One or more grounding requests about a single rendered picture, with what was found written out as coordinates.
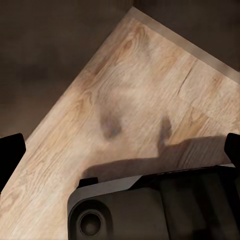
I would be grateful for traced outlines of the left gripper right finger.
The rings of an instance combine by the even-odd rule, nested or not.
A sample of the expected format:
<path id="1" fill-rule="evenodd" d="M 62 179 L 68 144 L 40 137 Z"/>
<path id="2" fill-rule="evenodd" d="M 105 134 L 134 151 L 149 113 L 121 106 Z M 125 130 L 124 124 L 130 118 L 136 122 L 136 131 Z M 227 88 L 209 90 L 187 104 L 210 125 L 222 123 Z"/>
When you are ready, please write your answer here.
<path id="1" fill-rule="evenodd" d="M 228 155 L 231 163 L 237 168 L 240 173 L 240 135 L 235 133 L 228 133 L 224 151 Z"/>

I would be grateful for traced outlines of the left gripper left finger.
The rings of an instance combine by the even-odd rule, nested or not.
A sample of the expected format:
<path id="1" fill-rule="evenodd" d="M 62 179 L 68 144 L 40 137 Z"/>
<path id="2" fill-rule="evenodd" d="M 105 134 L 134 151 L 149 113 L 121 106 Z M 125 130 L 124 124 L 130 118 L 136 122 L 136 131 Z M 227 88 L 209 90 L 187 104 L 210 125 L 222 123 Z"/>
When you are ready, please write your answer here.
<path id="1" fill-rule="evenodd" d="M 0 138 L 0 193 L 26 152 L 21 133 Z"/>

